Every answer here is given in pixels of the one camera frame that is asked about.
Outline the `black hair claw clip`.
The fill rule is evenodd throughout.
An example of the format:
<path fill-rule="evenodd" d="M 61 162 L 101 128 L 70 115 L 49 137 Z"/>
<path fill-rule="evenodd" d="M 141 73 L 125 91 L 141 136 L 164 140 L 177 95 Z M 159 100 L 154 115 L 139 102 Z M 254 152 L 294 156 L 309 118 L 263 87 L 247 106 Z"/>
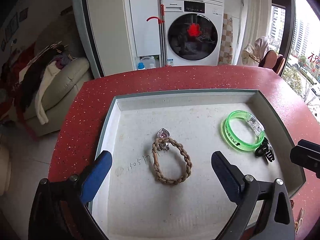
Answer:
<path fill-rule="evenodd" d="M 265 157 L 269 162 L 275 161 L 273 147 L 266 137 L 264 137 L 261 145 L 255 150 L 255 156 Z"/>

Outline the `beige thin hair clip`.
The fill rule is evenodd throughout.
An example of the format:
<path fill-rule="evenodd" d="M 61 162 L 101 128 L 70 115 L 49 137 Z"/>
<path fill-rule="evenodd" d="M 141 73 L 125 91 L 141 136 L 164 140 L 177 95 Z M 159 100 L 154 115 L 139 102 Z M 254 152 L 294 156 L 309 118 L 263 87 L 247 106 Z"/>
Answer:
<path fill-rule="evenodd" d="M 298 234 L 300 228 L 303 225 L 304 216 L 305 216 L 305 209 L 301 208 L 300 212 L 299 212 L 299 215 L 298 215 L 298 219 L 295 221 L 295 234 L 296 235 Z"/>

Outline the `pink heart silver earring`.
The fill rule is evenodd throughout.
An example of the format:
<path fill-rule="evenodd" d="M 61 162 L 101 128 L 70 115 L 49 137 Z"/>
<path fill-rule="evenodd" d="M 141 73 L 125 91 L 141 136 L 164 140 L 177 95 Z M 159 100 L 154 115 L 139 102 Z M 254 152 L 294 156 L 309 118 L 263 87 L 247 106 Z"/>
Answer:
<path fill-rule="evenodd" d="M 168 138 L 168 137 L 170 137 L 170 132 L 168 130 L 166 130 L 165 128 L 161 128 L 157 132 L 157 138 L 163 139 L 163 138 Z"/>

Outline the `green translucent bangle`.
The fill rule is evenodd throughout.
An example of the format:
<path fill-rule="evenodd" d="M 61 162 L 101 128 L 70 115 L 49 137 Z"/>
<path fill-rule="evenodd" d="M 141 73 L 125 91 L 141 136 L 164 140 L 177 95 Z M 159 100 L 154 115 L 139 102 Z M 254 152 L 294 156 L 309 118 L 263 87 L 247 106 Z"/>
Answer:
<path fill-rule="evenodd" d="M 252 113 L 237 110 L 223 121 L 222 133 L 237 150 L 253 151 L 262 144 L 265 128 Z"/>

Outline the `grey shallow tray box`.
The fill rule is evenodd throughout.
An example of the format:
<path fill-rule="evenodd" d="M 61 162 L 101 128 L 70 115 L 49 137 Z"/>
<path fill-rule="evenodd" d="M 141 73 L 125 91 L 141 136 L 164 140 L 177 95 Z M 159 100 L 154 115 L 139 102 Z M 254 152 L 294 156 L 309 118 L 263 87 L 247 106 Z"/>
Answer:
<path fill-rule="evenodd" d="M 223 122 L 237 110 L 252 113 L 274 149 L 269 163 L 228 143 Z M 190 177 L 178 185 L 158 181 L 152 143 L 160 129 L 190 155 Z M 196 89 L 116 96 L 108 110 L 98 152 L 112 154 L 112 167 L 93 201 L 91 214 L 109 239 L 214 239 L 236 205 L 215 175 L 211 156 L 220 151 L 244 174 L 284 181 L 294 196 L 306 181 L 290 160 L 294 147 L 286 127 L 258 90 Z"/>

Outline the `brown round chair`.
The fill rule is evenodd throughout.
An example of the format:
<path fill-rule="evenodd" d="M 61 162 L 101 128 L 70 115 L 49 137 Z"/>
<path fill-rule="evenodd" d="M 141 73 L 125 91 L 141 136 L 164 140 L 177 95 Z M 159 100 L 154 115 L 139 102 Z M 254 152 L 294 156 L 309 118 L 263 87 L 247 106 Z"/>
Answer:
<path fill-rule="evenodd" d="M 285 57 L 283 57 L 283 55 L 279 54 L 277 56 L 277 60 L 276 60 L 276 64 L 274 65 L 274 67 L 272 68 L 272 70 L 279 75 L 280 72 L 282 71 L 284 64 L 285 64 Z"/>
<path fill-rule="evenodd" d="M 272 69 L 277 62 L 278 55 L 274 50 L 269 50 L 259 63 L 259 67 Z"/>

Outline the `beige leather sofa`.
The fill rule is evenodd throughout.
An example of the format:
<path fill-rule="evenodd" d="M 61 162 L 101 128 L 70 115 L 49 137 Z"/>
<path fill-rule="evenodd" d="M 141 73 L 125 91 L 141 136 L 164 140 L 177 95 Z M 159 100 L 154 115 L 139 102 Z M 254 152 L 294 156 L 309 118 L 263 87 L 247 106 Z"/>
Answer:
<path fill-rule="evenodd" d="M 24 113 L 28 127 L 38 137 L 60 130 L 68 110 L 82 85 L 90 80 L 92 80 L 92 73 L 89 61 L 86 58 L 77 58 L 65 66 L 54 77 L 42 98 L 42 105 L 48 118 L 48 123 L 40 124 L 36 116 L 35 101 L 32 100 L 30 107 Z"/>

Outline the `pile of clothes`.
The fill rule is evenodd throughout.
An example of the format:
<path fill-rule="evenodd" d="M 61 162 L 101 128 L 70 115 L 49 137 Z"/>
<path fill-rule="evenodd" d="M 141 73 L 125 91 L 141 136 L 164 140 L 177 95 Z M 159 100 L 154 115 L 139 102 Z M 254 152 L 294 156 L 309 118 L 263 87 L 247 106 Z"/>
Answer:
<path fill-rule="evenodd" d="M 1 119 L 9 115 L 12 107 L 18 113 L 25 113 L 31 106 L 35 94 L 40 88 L 46 68 L 53 63 L 57 70 L 65 65 L 61 62 L 66 46 L 54 43 L 37 55 L 33 54 L 35 44 L 24 50 L 11 66 L 7 61 L 2 66 L 1 89 L 5 99 L 1 102 Z"/>

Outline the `white front-load washing machine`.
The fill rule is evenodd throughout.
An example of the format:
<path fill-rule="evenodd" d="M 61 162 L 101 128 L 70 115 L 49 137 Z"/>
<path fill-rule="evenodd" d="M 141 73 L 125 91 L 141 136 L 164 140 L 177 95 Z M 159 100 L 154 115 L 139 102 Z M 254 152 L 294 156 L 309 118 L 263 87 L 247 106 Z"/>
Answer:
<path fill-rule="evenodd" d="M 216 0 L 161 0 L 164 8 L 167 65 L 218 64 L 223 2 Z"/>

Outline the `white tall cabinet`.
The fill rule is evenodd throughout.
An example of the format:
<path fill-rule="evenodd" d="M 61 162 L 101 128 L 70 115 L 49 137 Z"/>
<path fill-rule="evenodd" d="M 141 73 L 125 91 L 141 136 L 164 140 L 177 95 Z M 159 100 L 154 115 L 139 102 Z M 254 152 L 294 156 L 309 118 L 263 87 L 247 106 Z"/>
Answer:
<path fill-rule="evenodd" d="M 137 69 L 141 57 L 160 55 L 159 0 L 72 0 L 93 76 Z"/>

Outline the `red handled mop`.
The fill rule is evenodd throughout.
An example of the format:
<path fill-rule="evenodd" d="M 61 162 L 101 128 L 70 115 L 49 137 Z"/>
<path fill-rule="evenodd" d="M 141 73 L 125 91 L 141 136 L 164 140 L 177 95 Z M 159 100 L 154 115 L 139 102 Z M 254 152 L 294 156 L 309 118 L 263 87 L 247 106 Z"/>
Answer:
<path fill-rule="evenodd" d="M 160 4 L 160 17 L 151 16 L 146 19 L 146 22 L 150 20 L 157 20 L 159 25 L 159 39 L 161 46 L 161 64 L 160 67 L 167 67 L 167 42 L 166 42 L 166 32 L 165 32 L 165 13 L 164 13 L 164 5 Z"/>

